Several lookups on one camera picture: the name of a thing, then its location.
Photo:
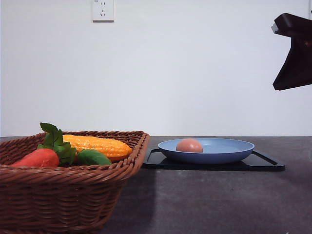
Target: brown egg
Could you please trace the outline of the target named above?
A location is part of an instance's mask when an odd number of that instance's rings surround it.
[[[186,138],[178,142],[176,145],[176,150],[185,151],[185,152],[203,152],[203,146],[200,144],[198,140]]]

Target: wall socket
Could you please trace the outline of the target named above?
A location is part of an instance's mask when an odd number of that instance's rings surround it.
[[[93,22],[114,22],[114,0],[92,0]]]

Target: blue plate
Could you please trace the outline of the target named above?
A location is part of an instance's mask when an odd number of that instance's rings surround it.
[[[194,138],[203,146],[202,153],[177,151],[176,145],[182,139],[168,140],[158,144],[160,151],[175,161],[197,164],[223,164],[238,162],[247,158],[254,144],[223,138]]]

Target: white wall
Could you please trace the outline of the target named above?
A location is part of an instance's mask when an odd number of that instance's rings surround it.
[[[271,26],[309,0],[1,1],[1,136],[144,130],[174,136],[310,136],[312,86],[275,91],[290,38]]]

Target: yellow corn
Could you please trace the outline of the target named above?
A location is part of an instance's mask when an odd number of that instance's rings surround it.
[[[99,138],[95,136],[63,135],[63,141],[69,142],[71,147],[81,151],[94,149],[105,154],[111,161],[122,160],[132,153],[132,148],[120,140]]]

